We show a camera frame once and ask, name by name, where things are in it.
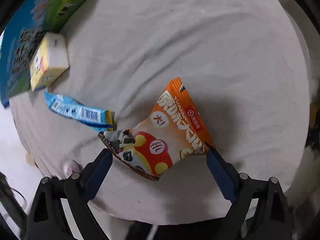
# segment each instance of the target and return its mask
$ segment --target screw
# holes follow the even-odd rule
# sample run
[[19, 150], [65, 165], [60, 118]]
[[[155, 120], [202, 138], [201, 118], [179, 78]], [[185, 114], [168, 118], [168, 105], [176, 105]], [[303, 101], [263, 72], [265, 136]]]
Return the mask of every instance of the screw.
[[48, 177], [44, 177], [41, 179], [41, 183], [46, 184], [49, 181]]
[[75, 172], [71, 175], [72, 179], [78, 179], [80, 177], [80, 174], [78, 172]]
[[274, 184], [278, 183], [278, 179], [275, 178], [275, 177], [272, 177], [272, 178], [271, 178], [271, 181], [272, 181]]
[[247, 179], [247, 178], [249, 178], [249, 176], [246, 173], [240, 173], [240, 178], [241, 179]]

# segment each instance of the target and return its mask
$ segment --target beige fabric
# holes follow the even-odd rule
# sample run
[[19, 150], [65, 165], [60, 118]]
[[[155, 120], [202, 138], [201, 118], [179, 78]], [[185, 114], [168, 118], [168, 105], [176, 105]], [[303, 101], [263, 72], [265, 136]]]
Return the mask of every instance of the beige fabric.
[[[286, 190], [308, 129], [306, 66], [277, 0], [87, 0], [67, 22], [70, 69], [51, 87], [115, 112], [118, 129], [147, 118], [166, 84], [181, 77], [227, 162]], [[43, 92], [10, 100], [26, 150], [44, 175], [85, 166], [97, 133], [50, 112]], [[153, 224], [224, 216], [205, 157], [190, 156], [148, 181], [118, 160], [95, 200], [111, 214]]]

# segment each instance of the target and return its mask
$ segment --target red cartoon face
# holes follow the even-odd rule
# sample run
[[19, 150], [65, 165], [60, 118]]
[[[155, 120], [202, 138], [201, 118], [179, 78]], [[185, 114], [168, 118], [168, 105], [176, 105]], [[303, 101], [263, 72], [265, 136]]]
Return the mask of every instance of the red cartoon face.
[[136, 155], [142, 155], [145, 165], [150, 168], [155, 176], [159, 176], [172, 166], [172, 160], [168, 153], [168, 145], [146, 132], [138, 131], [133, 135], [133, 146]]

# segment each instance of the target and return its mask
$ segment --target logo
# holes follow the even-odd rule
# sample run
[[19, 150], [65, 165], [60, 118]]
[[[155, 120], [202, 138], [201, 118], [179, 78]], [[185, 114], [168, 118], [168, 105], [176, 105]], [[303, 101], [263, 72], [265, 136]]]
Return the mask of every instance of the logo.
[[154, 140], [150, 143], [149, 150], [152, 154], [160, 154], [164, 150], [164, 142], [162, 140]]
[[169, 125], [168, 117], [164, 112], [155, 111], [150, 115], [150, 121], [152, 122], [154, 127], [167, 127]]
[[189, 115], [189, 116], [193, 116], [194, 114], [195, 114], [195, 113], [194, 113], [192, 110], [189, 110], [189, 111], [188, 111], [188, 115]]

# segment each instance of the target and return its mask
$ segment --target blue snack wrapper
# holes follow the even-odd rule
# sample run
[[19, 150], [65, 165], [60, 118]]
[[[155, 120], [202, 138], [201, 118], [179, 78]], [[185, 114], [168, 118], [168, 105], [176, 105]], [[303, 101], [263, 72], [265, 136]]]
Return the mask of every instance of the blue snack wrapper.
[[75, 119], [97, 132], [113, 131], [112, 112], [109, 110], [84, 106], [71, 97], [48, 91], [44, 91], [44, 97], [48, 108], [59, 115]]

